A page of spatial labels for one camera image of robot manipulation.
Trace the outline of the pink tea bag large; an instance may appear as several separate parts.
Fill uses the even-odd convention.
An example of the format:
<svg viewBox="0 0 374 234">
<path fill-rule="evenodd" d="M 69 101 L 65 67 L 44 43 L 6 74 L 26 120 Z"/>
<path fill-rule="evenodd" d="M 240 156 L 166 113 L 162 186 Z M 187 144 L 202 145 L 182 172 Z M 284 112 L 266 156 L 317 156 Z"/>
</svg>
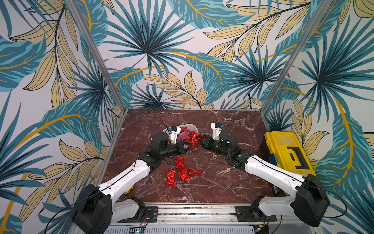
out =
<svg viewBox="0 0 374 234">
<path fill-rule="evenodd" d="M 179 133 L 177 136 L 177 141 L 184 140 L 185 138 L 189 137 L 189 134 L 190 134 L 189 129 L 185 130 L 184 132 Z"/>
</svg>

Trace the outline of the white plastic storage box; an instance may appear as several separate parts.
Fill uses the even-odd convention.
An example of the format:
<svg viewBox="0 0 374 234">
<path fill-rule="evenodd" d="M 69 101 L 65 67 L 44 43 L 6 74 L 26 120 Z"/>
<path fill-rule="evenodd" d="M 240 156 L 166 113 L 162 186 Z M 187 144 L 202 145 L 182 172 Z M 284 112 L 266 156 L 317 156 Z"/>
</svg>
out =
<svg viewBox="0 0 374 234">
<path fill-rule="evenodd" d="M 171 141 L 177 142 L 190 136 L 192 133 L 199 133 L 198 129 L 193 124 L 183 124 L 177 126 L 167 127 L 166 133 Z"/>
</svg>

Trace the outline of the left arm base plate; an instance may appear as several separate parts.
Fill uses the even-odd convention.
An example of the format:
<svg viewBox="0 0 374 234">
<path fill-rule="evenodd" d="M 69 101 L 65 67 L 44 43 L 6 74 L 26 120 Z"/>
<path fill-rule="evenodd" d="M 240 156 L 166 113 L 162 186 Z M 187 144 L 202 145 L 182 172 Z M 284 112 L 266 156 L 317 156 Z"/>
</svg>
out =
<svg viewBox="0 0 374 234">
<path fill-rule="evenodd" d="M 133 218 L 122 219 L 118 223 L 156 223 L 158 218 L 158 207 L 157 206 L 145 206 L 140 208 L 140 211 L 136 213 Z"/>
</svg>

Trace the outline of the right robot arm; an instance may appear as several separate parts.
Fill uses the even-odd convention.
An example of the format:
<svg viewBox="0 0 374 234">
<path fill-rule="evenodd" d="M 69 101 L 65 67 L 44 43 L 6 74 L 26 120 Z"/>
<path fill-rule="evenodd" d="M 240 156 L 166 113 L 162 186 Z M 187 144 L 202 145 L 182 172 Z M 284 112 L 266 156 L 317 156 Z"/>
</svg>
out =
<svg viewBox="0 0 374 234">
<path fill-rule="evenodd" d="M 295 216 L 309 226 L 320 225 L 330 200 L 315 175 L 302 176 L 262 160 L 240 148 L 237 138 L 227 130 L 217 137 L 201 135 L 196 140 L 204 149 L 223 156 L 230 166 L 258 176 L 287 193 L 286 197 L 260 198 L 257 208 L 262 214 Z"/>
</svg>

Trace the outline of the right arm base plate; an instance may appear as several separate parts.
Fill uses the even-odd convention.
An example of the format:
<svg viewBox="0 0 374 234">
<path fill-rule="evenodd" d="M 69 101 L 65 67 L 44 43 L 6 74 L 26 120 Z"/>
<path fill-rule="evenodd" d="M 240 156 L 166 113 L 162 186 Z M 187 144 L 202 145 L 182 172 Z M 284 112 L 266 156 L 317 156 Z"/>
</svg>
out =
<svg viewBox="0 0 374 234">
<path fill-rule="evenodd" d="M 235 206 L 235 216 L 239 222 L 273 222 L 277 221 L 275 215 L 266 216 L 258 207 Z"/>
</svg>

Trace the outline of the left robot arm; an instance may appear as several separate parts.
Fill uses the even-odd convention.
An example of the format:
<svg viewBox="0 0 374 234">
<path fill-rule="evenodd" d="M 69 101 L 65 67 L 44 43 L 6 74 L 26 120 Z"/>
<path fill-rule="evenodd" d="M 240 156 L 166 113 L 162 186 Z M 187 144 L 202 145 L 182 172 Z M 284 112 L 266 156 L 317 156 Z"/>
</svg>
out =
<svg viewBox="0 0 374 234">
<path fill-rule="evenodd" d="M 192 144 L 174 141 L 164 132 L 156 134 L 150 146 L 135 162 L 114 178 L 98 185 L 88 185 L 73 207 L 71 219 L 86 234 L 103 234 L 118 221 L 141 218 L 144 203 L 135 197 L 123 202 L 118 199 L 137 182 L 155 171 L 163 158 L 186 153 Z"/>
</svg>

